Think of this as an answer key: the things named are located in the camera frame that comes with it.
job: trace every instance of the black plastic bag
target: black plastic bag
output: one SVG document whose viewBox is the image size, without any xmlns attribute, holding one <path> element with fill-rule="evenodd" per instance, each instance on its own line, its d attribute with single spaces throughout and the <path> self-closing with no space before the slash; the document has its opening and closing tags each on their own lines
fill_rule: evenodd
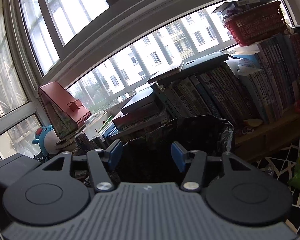
<svg viewBox="0 0 300 240">
<path fill-rule="evenodd" d="M 202 150 L 210 156 L 232 152 L 234 127 L 228 120 L 202 115 L 176 118 L 147 133 L 128 141 L 123 146 L 116 173 L 123 182 L 159 183 L 182 182 L 171 157 L 171 144 L 178 141 L 187 150 Z"/>
</svg>

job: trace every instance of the blue plush toy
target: blue plush toy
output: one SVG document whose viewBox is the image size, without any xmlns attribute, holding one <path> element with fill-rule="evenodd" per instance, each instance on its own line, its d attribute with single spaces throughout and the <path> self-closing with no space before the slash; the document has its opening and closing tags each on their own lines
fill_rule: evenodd
<svg viewBox="0 0 300 240">
<path fill-rule="evenodd" d="M 59 138 L 56 135 L 52 125 L 38 128 L 34 137 L 35 140 L 32 140 L 32 144 L 39 144 L 40 150 L 44 156 L 47 156 L 49 153 L 58 153 L 58 150 L 56 149 L 56 143 L 59 141 Z"/>
</svg>

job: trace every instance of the red plastic basket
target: red plastic basket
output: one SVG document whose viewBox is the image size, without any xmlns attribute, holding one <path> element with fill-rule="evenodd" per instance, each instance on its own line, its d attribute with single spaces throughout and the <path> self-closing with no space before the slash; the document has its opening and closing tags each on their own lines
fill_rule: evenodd
<svg viewBox="0 0 300 240">
<path fill-rule="evenodd" d="M 231 17 L 226 27 L 241 46 L 284 32 L 287 25 L 280 9 L 280 1 L 260 5 Z"/>
</svg>

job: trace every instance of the window pane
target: window pane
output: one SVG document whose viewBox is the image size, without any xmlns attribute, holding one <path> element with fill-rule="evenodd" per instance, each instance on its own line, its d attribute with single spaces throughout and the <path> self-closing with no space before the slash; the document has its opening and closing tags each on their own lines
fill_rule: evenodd
<svg viewBox="0 0 300 240">
<path fill-rule="evenodd" d="M 0 116 L 27 102 L 11 57 L 0 0 Z"/>
<path fill-rule="evenodd" d="M 95 70 L 93 70 L 70 87 L 69 91 L 74 97 L 86 102 L 85 106 L 89 110 L 104 110 L 116 102 L 122 101 L 124 97 L 121 96 L 132 96 L 134 91 L 138 92 L 138 89 L 149 86 L 146 83 L 149 78 L 148 73 L 151 75 L 157 71 L 164 71 L 171 64 L 179 64 L 190 56 L 198 53 L 203 56 L 205 52 L 207 55 L 212 51 L 222 51 L 227 46 L 235 44 L 228 29 L 223 27 L 219 15 L 211 13 L 217 6 L 200 9 L 169 23 L 100 64 L 95 70 L 99 71 L 103 82 L 107 82 L 106 90 L 102 90 L 101 85 L 95 84 L 96 81 L 93 78 Z M 127 89 L 125 89 L 125 93 L 123 92 L 125 86 L 122 80 L 124 83 L 126 82 L 129 93 L 127 93 Z M 138 88 L 129 89 L 129 86 L 137 82 Z"/>
<path fill-rule="evenodd" d="M 59 56 L 42 18 L 38 0 L 20 0 L 20 3 L 34 54 L 42 73 L 46 74 Z"/>
<path fill-rule="evenodd" d="M 41 152 L 39 144 L 32 144 L 34 134 L 40 126 L 37 117 L 32 115 L 0 135 L 0 157 L 5 159 L 21 153 L 33 158 Z"/>
<path fill-rule="evenodd" d="M 106 0 L 47 1 L 64 44 L 67 44 L 89 22 L 109 8 Z"/>
</svg>

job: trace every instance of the wooden shelf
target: wooden shelf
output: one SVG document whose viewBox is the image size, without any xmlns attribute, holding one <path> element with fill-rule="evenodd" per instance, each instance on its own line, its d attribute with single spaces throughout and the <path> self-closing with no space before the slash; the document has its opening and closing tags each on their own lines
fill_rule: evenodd
<svg viewBox="0 0 300 240">
<path fill-rule="evenodd" d="M 251 134 L 235 138 L 235 154 L 253 162 L 269 156 L 300 136 L 300 114 L 293 109 L 278 121 L 262 125 Z"/>
</svg>

